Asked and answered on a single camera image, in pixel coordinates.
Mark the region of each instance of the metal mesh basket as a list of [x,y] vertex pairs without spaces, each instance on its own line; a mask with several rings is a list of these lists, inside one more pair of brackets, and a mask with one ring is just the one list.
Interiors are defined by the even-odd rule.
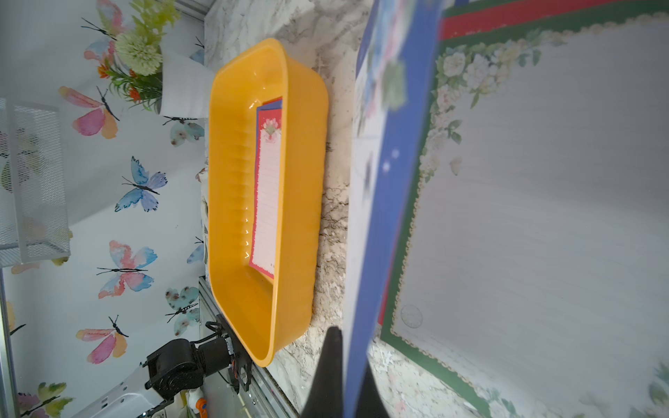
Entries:
[[70,254],[58,109],[0,98],[0,267]]

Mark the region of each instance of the orange flower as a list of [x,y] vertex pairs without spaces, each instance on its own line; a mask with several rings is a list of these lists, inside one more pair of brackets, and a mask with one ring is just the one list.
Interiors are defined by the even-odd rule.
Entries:
[[134,101],[137,102],[139,100],[142,100],[142,98],[139,96],[139,92],[137,89],[134,87],[130,87],[130,90],[128,91],[130,93],[130,98]]
[[99,66],[98,67],[98,74],[100,74],[100,78],[109,78],[109,74],[107,74],[107,70],[109,70],[109,68],[106,67],[106,66]]

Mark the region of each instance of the butterfly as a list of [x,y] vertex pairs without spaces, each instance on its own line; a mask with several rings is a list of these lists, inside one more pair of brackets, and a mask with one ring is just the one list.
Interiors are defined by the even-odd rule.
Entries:
[[195,62],[198,62],[202,65],[205,65],[205,46],[202,44],[202,41],[200,40],[200,38],[198,38],[196,36],[195,39],[197,39],[197,42],[198,42],[195,45],[199,46],[202,49],[199,49],[199,50],[193,52],[191,54],[190,58],[191,58],[191,60],[193,60]]
[[19,393],[17,400],[19,402],[19,412],[21,416],[30,415],[30,418],[60,418],[60,413],[68,403],[74,398],[62,398],[67,384],[52,383],[49,386],[42,382],[37,387],[37,394]]
[[100,64],[105,65],[108,60],[113,59],[115,52],[114,41],[116,41],[116,36],[121,33],[131,29],[131,26],[123,26],[123,14],[121,9],[109,0],[97,0],[96,8],[100,16],[100,22],[102,22],[102,27],[89,22],[88,20],[82,19],[89,26],[82,26],[86,29],[93,29],[104,35],[102,39],[99,39],[91,43],[84,51],[84,58],[87,60],[96,60]]
[[195,237],[195,239],[197,240],[195,243],[199,245],[186,260],[188,264],[192,264],[193,262],[201,262],[205,258],[205,242],[198,237]]
[[23,324],[16,327],[16,317],[14,316],[14,305],[12,305],[10,301],[7,301],[7,319],[9,322],[9,335],[13,335],[14,332],[17,332],[18,330],[20,330],[25,326],[25,324]]
[[186,286],[181,290],[181,293],[178,293],[178,290],[169,288],[165,292],[165,299],[169,306],[174,309],[176,312],[173,314],[166,314],[165,316],[171,316],[167,320],[169,323],[172,318],[176,315],[177,321],[174,323],[174,335],[179,336],[186,331],[188,325],[196,324],[200,322],[200,308],[195,308],[197,303],[197,288]]
[[139,160],[134,157],[130,160],[130,171],[134,183],[123,177],[127,183],[122,184],[134,186],[135,188],[126,193],[124,197],[121,197],[121,200],[116,204],[116,208],[114,208],[114,212],[118,212],[131,205],[136,205],[140,200],[142,201],[144,212],[157,210],[158,201],[151,195],[151,193],[160,195],[160,193],[156,192],[154,189],[159,189],[167,184],[165,174],[157,172],[149,178],[149,172],[144,170],[144,167],[139,163]]
[[58,92],[65,100],[75,106],[81,108],[96,108],[79,119],[75,119],[72,123],[72,128],[74,128],[74,130],[84,136],[91,136],[100,132],[102,133],[102,136],[107,139],[116,138],[116,133],[118,132],[116,121],[120,121],[120,119],[115,117],[111,109],[109,109],[109,104],[107,104],[107,100],[104,98],[105,95],[107,95],[107,92],[102,94],[98,88],[102,103],[69,87],[61,87],[58,89]]
[[126,334],[123,334],[116,325],[118,321],[118,315],[116,315],[116,320],[112,320],[111,316],[108,316],[109,320],[112,321],[112,326],[114,328],[109,328],[107,330],[79,330],[77,332],[77,338],[81,341],[95,341],[101,338],[104,340],[93,350],[86,360],[89,363],[100,364],[109,358],[109,354],[118,358],[125,354],[126,348],[128,348],[128,343],[125,341]]
[[103,273],[116,272],[114,278],[107,282],[100,293],[98,298],[102,299],[105,296],[120,296],[125,291],[125,285],[128,284],[128,287],[135,292],[139,292],[142,289],[148,289],[153,283],[153,279],[148,277],[142,272],[147,270],[142,270],[142,267],[146,267],[149,264],[153,263],[158,256],[155,252],[149,247],[140,248],[134,255],[130,258],[132,250],[130,250],[129,245],[121,244],[116,241],[109,242],[109,254],[114,260],[114,264],[118,268],[101,268],[100,270],[106,270],[105,272],[100,272],[96,274],[99,276]]
[[179,146],[188,140],[189,142],[197,142],[200,137],[205,136],[205,129],[198,125],[195,122],[188,122],[187,120],[196,120],[194,118],[170,118],[165,116],[169,120],[163,124],[166,125],[172,120],[176,120],[177,123],[172,125],[172,129],[169,131],[169,136],[171,138],[170,143],[174,146]]

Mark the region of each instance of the marble countertop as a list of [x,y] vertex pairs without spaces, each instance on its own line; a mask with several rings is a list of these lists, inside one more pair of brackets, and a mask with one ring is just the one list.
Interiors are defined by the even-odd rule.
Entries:
[[[306,334],[268,366],[300,411],[325,332],[343,325],[355,61],[372,0],[217,0],[205,18],[205,63],[218,71],[263,39],[318,72],[330,98],[314,306]],[[375,338],[369,349],[379,394],[394,417],[473,417],[443,382]]]

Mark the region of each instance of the artificial flower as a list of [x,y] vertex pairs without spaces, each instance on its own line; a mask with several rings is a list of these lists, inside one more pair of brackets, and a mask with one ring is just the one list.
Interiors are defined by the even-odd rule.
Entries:
[[103,65],[98,66],[98,74],[100,74],[100,78],[109,78],[109,74],[107,74],[107,70],[109,70],[109,68],[107,68],[106,66],[103,66]]
[[155,74],[163,62],[158,47],[133,31],[118,36],[116,53],[127,66],[141,76]]
[[142,100],[142,98],[139,96],[139,92],[134,87],[130,87],[130,89],[128,90],[128,95],[135,102],[138,102],[139,100]]

